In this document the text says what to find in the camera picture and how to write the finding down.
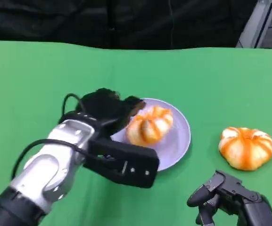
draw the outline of green backdrop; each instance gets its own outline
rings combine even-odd
[[[272,160],[255,172],[241,172],[218,152],[220,133],[228,126],[272,136],[272,50],[262,49],[119,51],[0,42],[0,193],[22,149],[56,125],[64,96],[101,87],[176,106],[190,123],[191,147],[149,190],[80,169],[73,189],[42,226],[194,226],[198,210],[186,201],[215,169],[242,179],[272,204]],[[214,219],[217,226],[237,222],[221,211]]]

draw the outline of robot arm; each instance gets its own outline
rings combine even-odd
[[[156,152],[110,139],[143,107],[143,101],[135,97],[122,101],[115,92],[100,89],[85,95],[81,104],[62,116],[48,139],[27,147],[45,144],[21,174],[15,177],[14,172],[0,195],[0,226],[38,225],[52,204],[68,194],[80,166],[119,184],[153,185],[159,165]]]
[[[212,216],[219,208],[238,215],[238,226],[272,226],[272,208],[266,197],[241,184],[241,180],[217,170],[187,201],[190,207],[198,206],[196,223],[214,226]]]

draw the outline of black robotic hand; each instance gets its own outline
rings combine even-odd
[[[214,226],[212,216],[221,209],[238,215],[237,226],[272,226],[272,208],[266,197],[247,190],[241,183],[217,170],[187,201],[189,207],[198,207],[196,224]]]
[[[84,167],[119,184],[150,188],[157,175],[159,158],[154,149],[113,141],[110,136],[127,126],[130,118],[143,109],[145,102],[134,96],[120,100],[109,89],[98,89],[79,100],[74,111],[64,114],[59,123],[73,119],[95,129],[88,142]]]

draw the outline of lavender plate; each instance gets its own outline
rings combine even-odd
[[[157,105],[170,109],[173,113],[173,127],[158,144],[150,146],[157,152],[160,159],[158,171],[162,171],[176,164],[187,152],[191,140],[190,126],[184,115],[169,103],[151,98],[144,98],[143,100],[146,102],[146,107],[142,111]],[[112,139],[129,143],[125,129],[114,134]]]

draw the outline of black curtain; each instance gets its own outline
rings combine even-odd
[[[257,0],[0,0],[0,40],[97,48],[234,47]]]

